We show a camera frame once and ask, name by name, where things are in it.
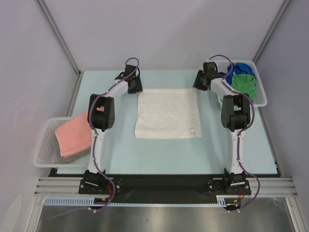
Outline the white towel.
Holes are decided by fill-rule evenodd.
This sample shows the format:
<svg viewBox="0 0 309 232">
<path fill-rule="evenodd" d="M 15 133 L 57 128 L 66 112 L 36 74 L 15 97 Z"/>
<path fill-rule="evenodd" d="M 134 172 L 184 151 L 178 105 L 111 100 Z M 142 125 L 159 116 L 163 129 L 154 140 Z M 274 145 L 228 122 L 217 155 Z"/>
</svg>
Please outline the white towel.
<svg viewBox="0 0 309 232">
<path fill-rule="evenodd" d="M 201 138 L 194 88 L 146 89 L 138 96 L 135 137 L 139 139 Z"/>
</svg>

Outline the pink towel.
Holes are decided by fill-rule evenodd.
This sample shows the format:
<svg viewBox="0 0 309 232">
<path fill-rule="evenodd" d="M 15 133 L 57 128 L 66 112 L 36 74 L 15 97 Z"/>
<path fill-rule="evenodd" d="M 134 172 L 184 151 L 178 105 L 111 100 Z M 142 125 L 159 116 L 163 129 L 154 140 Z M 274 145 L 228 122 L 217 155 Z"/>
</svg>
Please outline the pink towel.
<svg viewBox="0 0 309 232">
<path fill-rule="evenodd" d="M 87 118 L 85 111 L 55 130 L 61 157 L 68 158 L 91 147 L 92 132 Z"/>
</svg>

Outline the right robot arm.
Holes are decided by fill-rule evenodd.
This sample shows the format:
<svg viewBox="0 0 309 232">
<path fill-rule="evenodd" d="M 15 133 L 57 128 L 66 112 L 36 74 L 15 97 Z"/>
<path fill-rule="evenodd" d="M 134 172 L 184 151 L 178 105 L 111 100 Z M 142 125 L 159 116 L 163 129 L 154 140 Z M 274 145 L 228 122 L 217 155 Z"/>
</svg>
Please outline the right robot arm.
<svg viewBox="0 0 309 232">
<path fill-rule="evenodd" d="M 254 106 L 248 95 L 234 90 L 218 73 L 215 62 L 204 62 L 197 72 L 194 88 L 211 90 L 222 100 L 221 123 L 228 135 L 229 165 L 224 170 L 222 188 L 234 194 L 246 180 L 243 167 L 243 143 L 245 131 L 253 124 Z"/>
</svg>

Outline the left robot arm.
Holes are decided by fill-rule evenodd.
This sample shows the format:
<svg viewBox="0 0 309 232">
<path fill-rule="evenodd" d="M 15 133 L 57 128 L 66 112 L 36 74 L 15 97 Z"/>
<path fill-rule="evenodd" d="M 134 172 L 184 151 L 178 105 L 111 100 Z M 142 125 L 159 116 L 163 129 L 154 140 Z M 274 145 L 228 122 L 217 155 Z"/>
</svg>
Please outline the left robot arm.
<svg viewBox="0 0 309 232">
<path fill-rule="evenodd" d="M 87 122 L 91 128 L 90 161 L 84 179 L 95 193 L 106 189 L 102 179 L 110 166 L 110 133 L 115 123 L 115 100 L 124 94 L 142 92 L 140 69 L 138 65 L 125 65 L 125 70 L 114 80 L 114 84 L 102 94 L 92 94 L 89 99 Z"/>
</svg>

